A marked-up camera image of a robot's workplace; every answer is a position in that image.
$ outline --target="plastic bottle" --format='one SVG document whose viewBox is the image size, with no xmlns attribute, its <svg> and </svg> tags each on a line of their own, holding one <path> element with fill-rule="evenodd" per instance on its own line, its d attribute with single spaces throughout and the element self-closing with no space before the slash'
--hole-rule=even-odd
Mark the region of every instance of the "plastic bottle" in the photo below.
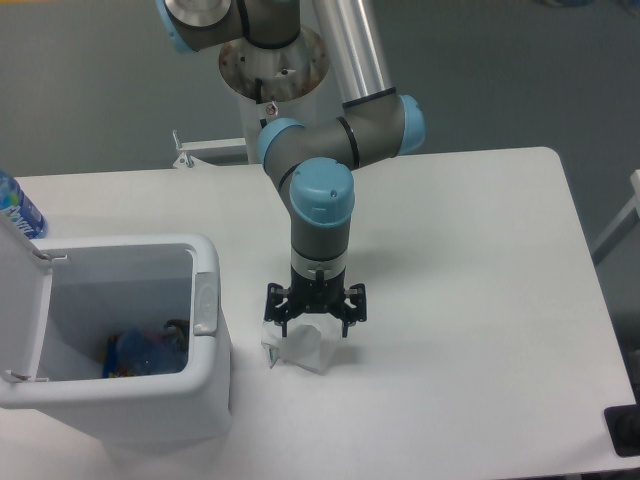
<svg viewBox="0 0 640 480">
<path fill-rule="evenodd" d="M 124 333 L 116 344 L 118 360 L 135 376 L 176 373 L 187 364 L 187 353 L 181 352 L 168 337 L 138 329 Z"/>
<path fill-rule="evenodd" d="M 0 170 L 0 212 L 6 215 L 27 238 L 42 238 L 47 222 L 31 203 L 15 178 Z"/>
</svg>

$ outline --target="white trash bin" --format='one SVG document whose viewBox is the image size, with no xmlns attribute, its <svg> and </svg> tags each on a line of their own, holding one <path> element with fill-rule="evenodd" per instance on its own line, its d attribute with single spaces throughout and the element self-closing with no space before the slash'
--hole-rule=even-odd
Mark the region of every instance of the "white trash bin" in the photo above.
<svg viewBox="0 0 640 480">
<path fill-rule="evenodd" d="M 0 214 L 0 407 L 37 409 L 114 443 L 231 426 L 218 257 L 200 235 L 30 242 Z M 110 335 L 190 320 L 178 373 L 102 378 Z"/>
</svg>

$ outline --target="blue label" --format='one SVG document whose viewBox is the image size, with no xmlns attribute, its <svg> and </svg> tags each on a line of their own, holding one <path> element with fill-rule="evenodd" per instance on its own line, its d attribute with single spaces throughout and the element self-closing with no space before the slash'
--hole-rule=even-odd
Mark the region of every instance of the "blue label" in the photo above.
<svg viewBox="0 0 640 480">
<path fill-rule="evenodd" d="M 44 218 L 40 211 L 22 192 L 20 192 L 20 201 L 11 203 L 13 203 L 13 205 L 3 208 L 2 213 L 6 215 L 27 238 L 38 237 L 44 229 Z"/>
</svg>

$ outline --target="robotic arm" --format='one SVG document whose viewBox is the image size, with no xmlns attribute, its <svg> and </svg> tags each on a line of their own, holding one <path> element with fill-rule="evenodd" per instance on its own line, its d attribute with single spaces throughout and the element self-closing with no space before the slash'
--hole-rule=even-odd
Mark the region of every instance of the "robotic arm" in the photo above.
<svg viewBox="0 0 640 480">
<path fill-rule="evenodd" d="M 324 45 L 301 29 L 298 0 L 157 0 L 179 50 L 230 42 L 221 51 L 223 77 L 258 107 L 261 118 L 250 126 L 257 140 L 245 125 L 247 147 L 291 217 L 291 286 L 269 284 L 264 319 L 286 337 L 289 320 L 330 313 L 346 337 L 350 326 L 367 319 L 364 285 L 344 287 L 355 204 L 351 171 L 414 150 L 424 141 L 425 122 L 417 102 L 391 83 L 369 1 L 313 3 L 344 114 L 306 127 L 281 116 L 267 122 L 278 105 L 299 101 L 326 73 Z M 230 58 L 235 74 L 225 75 Z"/>
</svg>

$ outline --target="silver metal tube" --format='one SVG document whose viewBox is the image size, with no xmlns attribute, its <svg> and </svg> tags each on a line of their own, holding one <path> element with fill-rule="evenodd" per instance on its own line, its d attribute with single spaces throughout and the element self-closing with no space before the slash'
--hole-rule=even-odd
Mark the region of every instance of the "silver metal tube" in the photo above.
<svg viewBox="0 0 640 480">
<path fill-rule="evenodd" d="M 369 0 L 313 0 L 344 102 L 393 86 Z"/>
</svg>

